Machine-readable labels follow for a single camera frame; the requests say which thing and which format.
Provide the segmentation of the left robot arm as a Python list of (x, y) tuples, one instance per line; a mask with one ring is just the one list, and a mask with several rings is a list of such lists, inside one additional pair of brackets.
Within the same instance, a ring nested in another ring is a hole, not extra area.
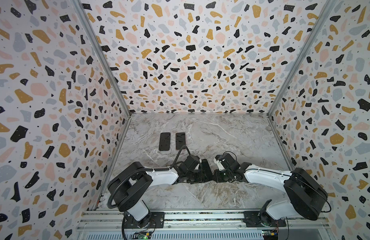
[(205, 180), (203, 163), (207, 162), (194, 155), (189, 155), (185, 161), (176, 162), (168, 168), (147, 168), (140, 162), (134, 162), (109, 182), (107, 207), (127, 213), (137, 222), (146, 220), (151, 211), (142, 196), (148, 188), (201, 183)]

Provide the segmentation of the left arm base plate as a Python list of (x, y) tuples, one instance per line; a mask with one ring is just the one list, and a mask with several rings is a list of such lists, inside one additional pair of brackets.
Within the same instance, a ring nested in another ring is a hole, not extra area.
[(125, 229), (145, 229), (147, 227), (153, 229), (162, 229), (164, 227), (165, 213), (164, 212), (149, 212), (142, 220), (137, 221), (132, 215), (125, 215)]

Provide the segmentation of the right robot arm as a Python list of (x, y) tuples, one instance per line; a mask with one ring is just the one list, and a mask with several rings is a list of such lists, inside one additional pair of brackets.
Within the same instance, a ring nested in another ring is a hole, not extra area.
[(304, 169), (277, 171), (253, 165), (240, 164), (231, 153), (217, 155), (217, 182), (245, 182), (260, 184), (282, 191), (278, 200), (267, 200), (256, 217), (255, 224), (271, 225), (271, 221), (300, 216), (316, 221), (327, 202), (328, 194)]

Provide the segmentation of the black phone case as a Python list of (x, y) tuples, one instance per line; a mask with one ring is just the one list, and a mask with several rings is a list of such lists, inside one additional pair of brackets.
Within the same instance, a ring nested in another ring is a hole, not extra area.
[(171, 133), (165, 132), (160, 134), (159, 151), (169, 151), (171, 145)]

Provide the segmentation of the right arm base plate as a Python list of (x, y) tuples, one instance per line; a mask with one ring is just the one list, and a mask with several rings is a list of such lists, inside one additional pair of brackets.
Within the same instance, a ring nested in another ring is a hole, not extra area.
[(285, 220), (274, 220), (266, 212), (261, 214), (259, 211), (245, 211), (243, 222), (248, 228), (286, 227)]

